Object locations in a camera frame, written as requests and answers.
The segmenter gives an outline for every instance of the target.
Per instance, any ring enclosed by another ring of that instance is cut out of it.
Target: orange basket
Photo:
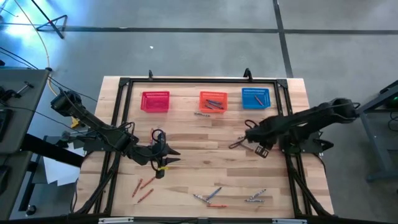
[[[209,91],[201,91],[200,92],[199,109],[202,112],[204,112],[204,113],[224,113],[227,110],[227,108],[228,108],[227,93],[209,92]]]

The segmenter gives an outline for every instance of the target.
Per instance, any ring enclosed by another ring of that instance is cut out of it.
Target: gray floor
[[[45,22],[28,0],[19,0],[35,24]],[[69,26],[100,27],[227,27],[271,28],[276,21],[272,0],[52,0],[39,1],[51,18],[68,15]],[[285,29],[398,29],[395,0],[280,0]],[[26,23],[14,1],[3,21]],[[105,75],[200,75],[240,77],[246,67],[256,77],[286,77],[278,34],[173,34],[67,32],[61,40],[41,33],[50,54],[53,77],[86,95],[96,97]],[[397,79],[398,35],[286,35],[295,78],[304,78],[310,104],[336,97],[365,103]],[[41,43],[28,26],[0,31],[0,46],[34,65],[47,66]],[[8,65],[18,65],[0,55]],[[49,108],[53,98],[45,89],[38,111],[65,124]],[[90,111],[95,103],[83,100]],[[387,117],[378,118],[380,132]],[[35,116],[29,132],[38,137],[65,128]],[[335,213],[346,218],[398,222],[398,181],[367,183],[377,171],[362,124],[332,125],[324,138],[335,143],[325,153],[328,184]],[[43,185],[35,188],[33,217],[68,212],[73,188]],[[24,217],[14,212],[13,218]]]

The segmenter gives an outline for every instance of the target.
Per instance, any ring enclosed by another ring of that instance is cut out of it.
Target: wooden tabletop
[[[111,122],[120,77],[104,77],[95,115],[106,123]],[[304,81],[288,79],[293,111],[308,109]],[[271,107],[265,110],[243,110],[241,89],[244,87],[269,88]],[[146,113],[140,110],[143,91],[169,91],[168,113]],[[228,110],[224,114],[210,114],[209,118],[194,115],[198,110],[200,91],[228,93]],[[120,123],[126,90],[124,90],[118,122]],[[166,132],[171,148],[181,153],[181,161],[169,165],[165,177],[155,179],[131,197],[138,180],[144,182],[155,172],[150,165],[140,166],[126,157],[121,159],[114,194],[112,216],[134,217],[230,217],[273,218],[293,217],[292,200],[283,154],[277,146],[263,159],[249,149],[228,145],[244,135],[245,119],[260,122],[277,115],[272,85],[229,83],[135,83],[127,121],[136,124],[134,135],[139,144],[149,144],[151,128]],[[81,168],[78,181],[78,210],[98,185],[103,163],[103,152],[90,155]],[[324,208],[333,213],[330,194],[321,162],[312,154],[303,154],[303,166],[308,188]],[[209,196],[223,187],[211,199],[228,208],[209,208],[193,194]],[[103,197],[106,204],[109,184]],[[141,203],[137,201],[150,189],[154,191]],[[259,199],[264,203],[247,203],[244,200],[261,189],[267,189]],[[302,194],[298,190],[300,208],[304,211]]]

